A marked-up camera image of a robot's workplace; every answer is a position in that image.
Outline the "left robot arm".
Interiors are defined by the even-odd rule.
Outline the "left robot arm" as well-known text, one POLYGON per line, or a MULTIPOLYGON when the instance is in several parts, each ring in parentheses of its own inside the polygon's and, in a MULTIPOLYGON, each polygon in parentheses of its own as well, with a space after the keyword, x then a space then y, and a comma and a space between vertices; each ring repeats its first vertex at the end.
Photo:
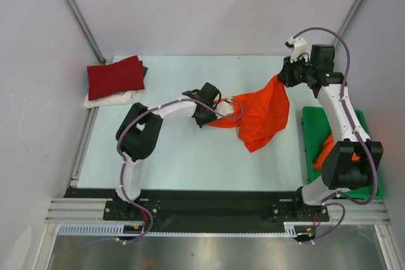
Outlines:
POLYGON ((145 212, 136 199, 144 160, 153 153, 162 127, 184 118, 194 118, 200 127, 213 122, 219 116, 220 99, 220 90, 207 82, 201 89, 185 91, 164 104, 147 107, 137 102, 130 108, 116 133, 121 170, 113 201, 124 218, 133 219, 145 212))

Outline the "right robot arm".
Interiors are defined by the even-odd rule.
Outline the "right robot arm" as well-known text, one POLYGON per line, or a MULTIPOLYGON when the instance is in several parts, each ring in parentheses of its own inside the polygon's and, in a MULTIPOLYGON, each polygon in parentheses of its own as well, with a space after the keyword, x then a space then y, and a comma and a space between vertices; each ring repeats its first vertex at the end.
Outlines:
POLYGON ((344 75, 335 72, 335 48, 290 39, 292 53, 283 60, 278 80, 286 87, 305 83, 318 99, 333 135, 321 175, 295 192, 291 205, 280 212, 282 220, 310 221, 326 211, 331 200, 345 197, 357 205, 371 203, 378 190, 377 168, 383 155, 380 142, 372 141, 351 105, 344 75))

